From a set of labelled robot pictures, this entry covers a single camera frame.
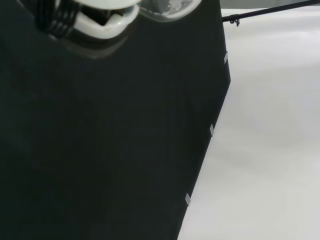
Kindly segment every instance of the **black backdrop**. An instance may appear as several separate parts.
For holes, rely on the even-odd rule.
[[[90,60],[0,1],[0,239],[175,240],[230,83],[219,2]]]

